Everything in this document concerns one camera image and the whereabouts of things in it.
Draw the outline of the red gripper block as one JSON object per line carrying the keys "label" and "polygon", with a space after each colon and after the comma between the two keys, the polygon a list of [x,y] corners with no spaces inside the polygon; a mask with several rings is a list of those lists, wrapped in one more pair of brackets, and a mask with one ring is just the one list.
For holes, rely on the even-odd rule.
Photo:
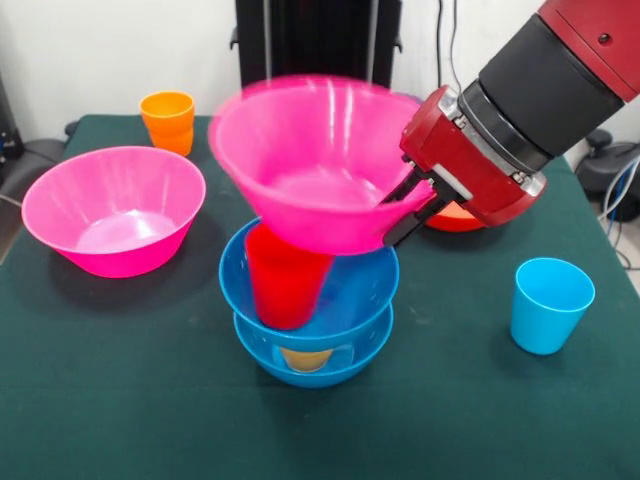
{"label": "red gripper block", "polygon": [[[510,222],[542,195],[547,179],[541,172],[527,173],[501,156],[459,106],[455,91],[444,86],[434,91],[405,127],[400,148],[413,161],[407,176],[380,202],[402,202],[422,189],[422,206],[398,220],[382,237],[386,247],[396,246],[441,212],[452,201],[463,206],[486,226]],[[456,193],[434,195],[435,172]]]}

